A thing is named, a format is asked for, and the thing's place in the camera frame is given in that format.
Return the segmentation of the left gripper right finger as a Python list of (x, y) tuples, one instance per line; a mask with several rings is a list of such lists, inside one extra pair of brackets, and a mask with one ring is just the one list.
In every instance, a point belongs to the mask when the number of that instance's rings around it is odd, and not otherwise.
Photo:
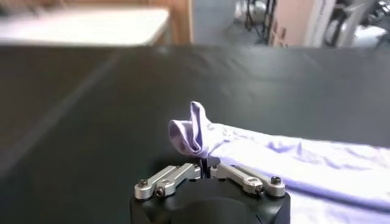
[(210, 176), (218, 179), (231, 179), (248, 194), (262, 195), (267, 193), (272, 197), (284, 197), (286, 194), (286, 185), (280, 177), (269, 177), (247, 166), (219, 163), (211, 166)]

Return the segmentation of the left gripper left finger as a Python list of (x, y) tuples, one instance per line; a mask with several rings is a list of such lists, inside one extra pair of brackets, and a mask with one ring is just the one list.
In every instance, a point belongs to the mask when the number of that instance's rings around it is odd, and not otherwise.
[(168, 197), (175, 194), (176, 188), (187, 179), (199, 179), (201, 168), (196, 164), (185, 163), (182, 166), (167, 166), (153, 176), (140, 180), (134, 186), (137, 200), (148, 200), (153, 196)]

